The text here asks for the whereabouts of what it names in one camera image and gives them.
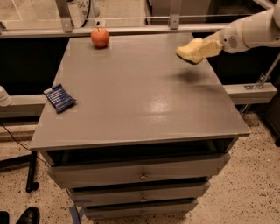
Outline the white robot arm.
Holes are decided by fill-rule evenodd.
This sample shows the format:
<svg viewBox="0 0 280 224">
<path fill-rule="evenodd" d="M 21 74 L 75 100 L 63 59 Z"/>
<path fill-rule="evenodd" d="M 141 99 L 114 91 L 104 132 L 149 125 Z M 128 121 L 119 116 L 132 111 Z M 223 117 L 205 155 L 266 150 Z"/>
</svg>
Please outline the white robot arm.
<svg viewBox="0 0 280 224">
<path fill-rule="evenodd" d="M 279 47 L 280 2 L 262 12 L 243 17 L 203 39 L 199 56 L 209 58 L 221 51 L 241 53 L 259 46 Z"/>
</svg>

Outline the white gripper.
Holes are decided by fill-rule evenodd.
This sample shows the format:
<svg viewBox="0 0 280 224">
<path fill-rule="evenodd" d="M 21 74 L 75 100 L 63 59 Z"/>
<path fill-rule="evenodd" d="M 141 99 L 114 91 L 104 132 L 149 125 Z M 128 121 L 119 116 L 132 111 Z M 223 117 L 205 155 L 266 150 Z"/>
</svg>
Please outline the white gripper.
<svg viewBox="0 0 280 224">
<path fill-rule="evenodd" d="M 219 55 L 222 49 L 226 53 L 247 51 L 248 47 L 243 40 L 244 21 L 244 18 L 235 20 L 223 30 L 203 38 L 204 43 L 199 47 L 197 54 L 201 58 L 210 58 Z"/>
</svg>

